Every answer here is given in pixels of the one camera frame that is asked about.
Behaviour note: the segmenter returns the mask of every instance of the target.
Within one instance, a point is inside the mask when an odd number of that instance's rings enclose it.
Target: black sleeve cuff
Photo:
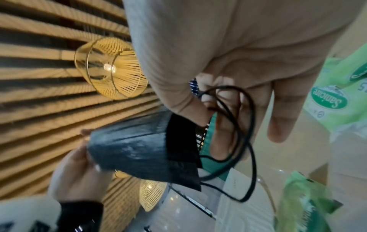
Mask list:
[[[58,232],[75,231],[79,226],[83,231],[98,232],[103,215],[103,204],[94,201],[60,202],[61,215]]]

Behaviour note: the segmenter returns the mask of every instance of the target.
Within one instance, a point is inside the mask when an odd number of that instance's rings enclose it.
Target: green package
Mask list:
[[[299,172],[286,181],[275,220],[276,232],[328,232],[325,216],[337,208],[331,192]]]
[[[367,118],[367,44],[342,61],[326,60],[304,109],[331,132]]]

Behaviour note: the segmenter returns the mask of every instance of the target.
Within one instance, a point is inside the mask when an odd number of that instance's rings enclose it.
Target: hand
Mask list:
[[[365,0],[124,0],[139,63],[170,110],[204,126],[212,112],[190,92],[235,85],[256,104],[257,133],[274,92],[268,137],[283,142],[291,133],[307,93],[338,37]],[[249,111],[235,91],[218,96],[243,131]],[[206,106],[216,105],[209,96]],[[211,154],[227,156],[233,125],[218,115]]]
[[[112,172],[99,172],[86,150],[86,143],[67,154],[52,174],[48,194],[59,202],[101,202]]]

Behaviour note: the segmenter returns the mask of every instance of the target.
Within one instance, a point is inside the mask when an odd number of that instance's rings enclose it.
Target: fingernail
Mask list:
[[[102,169],[98,164],[95,166],[95,168],[96,168],[97,172],[102,172]]]

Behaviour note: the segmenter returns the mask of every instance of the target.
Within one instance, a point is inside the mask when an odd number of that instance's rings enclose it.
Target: teal fabric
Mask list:
[[[216,118],[217,118],[217,114],[214,114],[213,117],[210,120],[209,128],[208,128],[208,131],[206,133],[205,140],[204,140],[204,145],[201,148],[200,155],[210,156],[209,148],[210,148],[211,139],[213,137],[214,130],[215,130],[215,120],[216,120]],[[226,163],[216,163],[215,161],[212,161],[210,159],[205,159],[205,158],[201,158],[201,162],[203,164],[203,169],[208,171],[209,173],[213,173],[213,172],[219,170],[220,168],[227,165],[227,163],[228,163],[228,162],[226,162]],[[219,176],[219,178],[225,181],[227,179],[228,173],[229,173],[229,171],[226,172],[226,173],[223,173],[222,175]]]

